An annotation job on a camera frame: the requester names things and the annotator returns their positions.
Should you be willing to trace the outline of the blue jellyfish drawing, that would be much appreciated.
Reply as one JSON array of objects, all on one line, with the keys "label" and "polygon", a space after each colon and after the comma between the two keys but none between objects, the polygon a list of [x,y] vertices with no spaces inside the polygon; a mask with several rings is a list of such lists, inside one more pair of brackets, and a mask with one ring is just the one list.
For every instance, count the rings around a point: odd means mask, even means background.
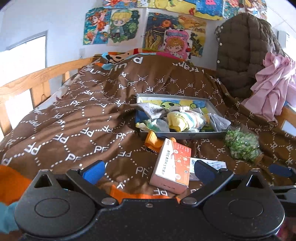
[{"label": "blue jellyfish drawing", "polygon": [[196,13],[201,14],[208,20],[222,20],[222,0],[200,0],[196,1]]}]

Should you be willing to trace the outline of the orange sock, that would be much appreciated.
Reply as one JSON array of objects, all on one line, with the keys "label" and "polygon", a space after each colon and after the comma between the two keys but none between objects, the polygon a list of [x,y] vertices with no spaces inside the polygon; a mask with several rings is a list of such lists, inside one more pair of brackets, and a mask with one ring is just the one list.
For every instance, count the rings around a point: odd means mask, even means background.
[{"label": "orange sock", "polygon": [[175,138],[160,139],[156,136],[156,133],[149,131],[145,139],[144,145],[157,153],[173,149],[178,146]]}]

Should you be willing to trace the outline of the grey white cloth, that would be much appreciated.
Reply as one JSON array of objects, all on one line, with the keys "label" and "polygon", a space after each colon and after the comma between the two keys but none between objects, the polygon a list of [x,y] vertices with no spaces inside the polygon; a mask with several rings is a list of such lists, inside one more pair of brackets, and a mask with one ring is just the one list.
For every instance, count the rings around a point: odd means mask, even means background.
[{"label": "grey white cloth", "polygon": [[210,125],[215,132],[224,132],[226,131],[229,126],[231,125],[231,121],[215,114],[209,113],[208,114]]}]

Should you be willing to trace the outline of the metal tray with frog drawing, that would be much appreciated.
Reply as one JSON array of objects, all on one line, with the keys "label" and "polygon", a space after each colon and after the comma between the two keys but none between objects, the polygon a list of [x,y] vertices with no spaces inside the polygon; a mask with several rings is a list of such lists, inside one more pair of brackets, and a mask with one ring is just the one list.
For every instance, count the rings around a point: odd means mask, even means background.
[{"label": "metal tray with frog drawing", "polygon": [[141,93],[132,107],[136,109],[135,126],[159,138],[223,138],[231,126],[205,98]]}]

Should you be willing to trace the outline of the pink anime girl drawing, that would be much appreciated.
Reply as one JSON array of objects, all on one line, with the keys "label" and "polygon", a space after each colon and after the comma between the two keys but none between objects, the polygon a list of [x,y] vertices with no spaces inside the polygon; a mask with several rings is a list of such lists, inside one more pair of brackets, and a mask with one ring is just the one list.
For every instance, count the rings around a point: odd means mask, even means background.
[{"label": "pink anime girl drawing", "polygon": [[164,35],[164,51],[171,56],[189,60],[191,57],[191,31],[182,29],[168,29]]}]

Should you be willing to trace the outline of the dark orange fish drawing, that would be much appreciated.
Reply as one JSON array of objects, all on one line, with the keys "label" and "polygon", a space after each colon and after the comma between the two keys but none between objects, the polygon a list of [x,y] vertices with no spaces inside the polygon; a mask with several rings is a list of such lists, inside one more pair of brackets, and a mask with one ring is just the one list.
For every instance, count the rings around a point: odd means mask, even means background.
[{"label": "dark orange fish drawing", "polygon": [[168,29],[176,29],[178,24],[177,16],[149,12],[142,47],[147,50],[162,50],[165,31]]}]

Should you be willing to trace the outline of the yellow striped baby cloth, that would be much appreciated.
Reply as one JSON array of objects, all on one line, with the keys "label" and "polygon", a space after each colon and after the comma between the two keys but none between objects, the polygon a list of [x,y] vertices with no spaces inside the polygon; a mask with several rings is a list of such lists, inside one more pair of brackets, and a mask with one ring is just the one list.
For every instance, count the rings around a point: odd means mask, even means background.
[{"label": "yellow striped baby cloth", "polygon": [[169,128],[176,132],[200,130],[206,124],[205,117],[195,111],[171,111],[166,116]]}]

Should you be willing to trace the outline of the blond boy green drawing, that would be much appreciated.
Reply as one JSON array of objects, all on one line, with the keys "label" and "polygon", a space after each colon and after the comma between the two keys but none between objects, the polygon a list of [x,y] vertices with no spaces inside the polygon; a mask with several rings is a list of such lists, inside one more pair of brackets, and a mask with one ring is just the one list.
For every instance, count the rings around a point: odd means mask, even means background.
[{"label": "blond boy green drawing", "polygon": [[144,17],[143,9],[112,10],[107,45],[138,47],[142,42]]}]

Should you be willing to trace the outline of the blue yellow island drawing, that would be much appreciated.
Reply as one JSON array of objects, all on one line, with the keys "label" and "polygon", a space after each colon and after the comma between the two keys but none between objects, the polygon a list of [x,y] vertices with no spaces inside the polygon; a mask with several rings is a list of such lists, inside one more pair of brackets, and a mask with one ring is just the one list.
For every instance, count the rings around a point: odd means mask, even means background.
[{"label": "blue yellow island drawing", "polygon": [[155,0],[151,1],[151,6],[180,14],[194,15],[196,13],[196,1]]}]

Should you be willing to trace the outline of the anime print white sock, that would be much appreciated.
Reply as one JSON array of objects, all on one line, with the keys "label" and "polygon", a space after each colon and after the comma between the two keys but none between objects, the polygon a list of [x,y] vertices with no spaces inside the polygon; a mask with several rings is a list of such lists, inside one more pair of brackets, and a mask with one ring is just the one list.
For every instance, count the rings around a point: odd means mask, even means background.
[{"label": "anime print white sock", "polygon": [[154,120],[166,116],[168,110],[149,102],[135,103],[130,105],[136,109],[136,117],[138,120]]}]

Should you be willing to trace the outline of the brown PF patterned blanket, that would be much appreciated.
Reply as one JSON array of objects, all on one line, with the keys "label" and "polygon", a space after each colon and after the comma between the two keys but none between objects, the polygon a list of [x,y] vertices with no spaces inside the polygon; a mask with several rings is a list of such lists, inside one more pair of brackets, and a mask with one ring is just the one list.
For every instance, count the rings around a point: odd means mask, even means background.
[{"label": "brown PF patterned blanket", "polygon": [[291,185],[269,171],[271,164],[295,166],[295,138],[243,107],[215,74],[159,54],[136,54],[104,67],[96,58],[71,78],[61,99],[24,117],[1,142],[1,202],[18,201],[39,170],[63,174],[97,160],[106,163],[97,186],[119,199],[172,198],[149,185],[157,160],[135,127],[132,105],[139,93],[201,97],[232,123],[259,137],[263,157],[256,163],[233,159],[222,140],[186,140],[193,157],[224,161],[235,174],[259,170],[273,186]]}]

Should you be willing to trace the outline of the olive quilted down jacket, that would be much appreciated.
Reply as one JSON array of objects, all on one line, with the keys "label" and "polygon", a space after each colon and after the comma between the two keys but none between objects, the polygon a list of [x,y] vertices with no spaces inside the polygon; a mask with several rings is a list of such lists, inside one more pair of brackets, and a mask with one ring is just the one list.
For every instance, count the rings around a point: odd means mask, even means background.
[{"label": "olive quilted down jacket", "polygon": [[248,13],[236,15],[214,32],[218,41],[217,76],[232,97],[252,95],[255,74],[264,68],[266,53],[285,53],[271,25]]}]

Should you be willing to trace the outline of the jar of green paper stars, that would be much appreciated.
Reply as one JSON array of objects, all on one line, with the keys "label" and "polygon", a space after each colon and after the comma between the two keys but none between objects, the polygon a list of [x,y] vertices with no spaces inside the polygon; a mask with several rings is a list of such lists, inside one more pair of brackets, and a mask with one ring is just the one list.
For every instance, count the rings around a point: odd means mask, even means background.
[{"label": "jar of green paper stars", "polygon": [[233,159],[254,163],[262,157],[258,136],[253,133],[227,130],[224,140]]}]

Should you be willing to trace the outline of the pink crumpled cloth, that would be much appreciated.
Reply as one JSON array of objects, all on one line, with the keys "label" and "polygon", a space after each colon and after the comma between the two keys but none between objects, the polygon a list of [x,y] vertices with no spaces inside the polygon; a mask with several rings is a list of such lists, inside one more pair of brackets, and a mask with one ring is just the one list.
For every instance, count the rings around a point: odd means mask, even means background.
[{"label": "pink crumpled cloth", "polygon": [[255,74],[252,96],[241,104],[251,113],[274,121],[286,102],[295,107],[295,61],[268,52],[263,59],[263,66]]}]

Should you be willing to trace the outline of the wooden shelf right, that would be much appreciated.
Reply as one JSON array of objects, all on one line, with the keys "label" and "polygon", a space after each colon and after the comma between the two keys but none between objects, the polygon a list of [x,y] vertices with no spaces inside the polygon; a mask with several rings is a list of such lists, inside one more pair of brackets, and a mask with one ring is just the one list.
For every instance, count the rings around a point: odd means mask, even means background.
[{"label": "wooden shelf right", "polygon": [[277,123],[278,123],[278,127],[292,135],[293,137],[295,137],[296,134],[296,129],[295,129],[295,121],[296,121],[296,117],[295,117],[295,109],[291,108],[288,104],[285,105],[282,108],[281,114],[275,116]]}]

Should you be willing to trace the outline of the orange haired girl drawing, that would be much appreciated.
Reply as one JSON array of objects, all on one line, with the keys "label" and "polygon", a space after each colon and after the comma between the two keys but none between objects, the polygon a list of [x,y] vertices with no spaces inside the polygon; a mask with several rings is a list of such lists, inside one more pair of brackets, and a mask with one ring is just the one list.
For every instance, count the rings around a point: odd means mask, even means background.
[{"label": "orange haired girl drawing", "polygon": [[85,15],[83,45],[107,44],[111,10],[92,8]]}]

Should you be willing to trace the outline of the orange white paper box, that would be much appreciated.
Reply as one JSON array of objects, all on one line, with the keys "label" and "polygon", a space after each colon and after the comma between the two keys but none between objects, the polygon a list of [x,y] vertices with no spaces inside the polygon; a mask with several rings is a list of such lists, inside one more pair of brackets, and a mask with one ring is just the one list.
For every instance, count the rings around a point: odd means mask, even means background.
[{"label": "orange white paper box", "polygon": [[194,171],[198,158],[191,157],[191,149],[165,139],[160,149],[149,184],[174,194],[182,194],[190,181],[199,181]]}]

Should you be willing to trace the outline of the wooden bed rail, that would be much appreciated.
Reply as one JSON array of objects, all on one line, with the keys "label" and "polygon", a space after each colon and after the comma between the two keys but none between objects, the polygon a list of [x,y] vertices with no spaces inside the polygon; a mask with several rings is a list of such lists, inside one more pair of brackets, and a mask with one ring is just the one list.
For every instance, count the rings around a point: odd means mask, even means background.
[{"label": "wooden bed rail", "polygon": [[92,57],[51,66],[18,78],[1,87],[1,131],[7,135],[12,131],[11,122],[6,112],[5,102],[11,97],[30,91],[33,107],[38,107],[51,96],[49,81],[58,76],[64,84],[70,78],[70,72],[79,70],[92,62]]}]

